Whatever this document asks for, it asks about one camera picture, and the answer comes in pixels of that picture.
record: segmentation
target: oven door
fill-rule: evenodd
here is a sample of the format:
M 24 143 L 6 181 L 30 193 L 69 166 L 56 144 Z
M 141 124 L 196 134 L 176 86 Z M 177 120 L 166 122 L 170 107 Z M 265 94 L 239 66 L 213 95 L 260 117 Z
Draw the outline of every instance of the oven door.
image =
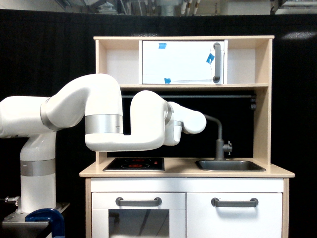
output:
M 185 193 L 96 192 L 93 238 L 185 238 Z

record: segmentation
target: gray handle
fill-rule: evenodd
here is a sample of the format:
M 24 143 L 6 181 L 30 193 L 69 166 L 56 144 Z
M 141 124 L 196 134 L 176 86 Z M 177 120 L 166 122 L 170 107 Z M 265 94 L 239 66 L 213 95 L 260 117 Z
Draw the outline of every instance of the gray handle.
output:
M 215 57 L 214 57 L 214 77 L 213 81 L 215 83 L 218 83 L 220 80 L 220 74 L 221 74 L 221 47 L 220 44 L 214 43 L 213 48 L 216 51 Z
M 122 197 L 118 197 L 115 203 L 120 207 L 158 207 L 162 204 L 162 199 L 156 197 L 154 200 L 123 200 Z
M 214 197 L 211 204 L 214 207 L 256 207 L 259 201 L 256 198 L 251 198 L 250 201 L 219 201 Z

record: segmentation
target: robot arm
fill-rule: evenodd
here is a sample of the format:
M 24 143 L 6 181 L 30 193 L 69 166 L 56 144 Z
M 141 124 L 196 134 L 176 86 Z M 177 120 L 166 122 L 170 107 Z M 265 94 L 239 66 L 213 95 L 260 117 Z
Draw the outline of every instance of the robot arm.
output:
M 183 130 L 199 133 L 203 114 L 142 91 L 131 103 L 131 135 L 123 135 L 118 83 L 106 74 L 86 75 L 51 98 L 8 97 L 0 102 L 0 138 L 29 137 L 21 150 L 23 212 L 54 208 L 56 131 L 85 115 L 86 145 L 93 151 L 140 151 L 176 145 Z
M 181 132 L 196 134 L 206 127 L 200 112 L 167 102 L 151 91 L 137 93 L 131 102 L 131 135 L 89 133 L 86 121 L 86 145 L 93 151 L 142 151 L 162 145 L 177 145 Z

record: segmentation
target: shelf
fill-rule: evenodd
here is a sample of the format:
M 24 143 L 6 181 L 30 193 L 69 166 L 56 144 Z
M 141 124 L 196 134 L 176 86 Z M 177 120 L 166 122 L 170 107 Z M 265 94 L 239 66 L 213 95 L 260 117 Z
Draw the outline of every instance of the shelf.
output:
M 182 91 L 205 94 L 256 94 L 253 159 L 270 165 L 271 84 L 274 36 L 189 36 L 189 37 L 94 37 L 96 73 L 114 77 L 123 94 L 150 90 L 172 94 Z M 143 41 L 224 41 L 227 64 L 224 84 L 142 84 Z M 99 164 L 106 153 L 97 153 Z
M 121 84 L 122 91 L 231 91 L 266 89 L 269 84 Z

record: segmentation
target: induction cooktop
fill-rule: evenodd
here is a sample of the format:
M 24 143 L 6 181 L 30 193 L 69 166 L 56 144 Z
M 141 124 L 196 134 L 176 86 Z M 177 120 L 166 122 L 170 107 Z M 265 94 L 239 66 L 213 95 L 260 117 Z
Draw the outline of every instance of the induction cooktop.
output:
M 164 171 L 164 158 L 115 158 L 103 171 Z

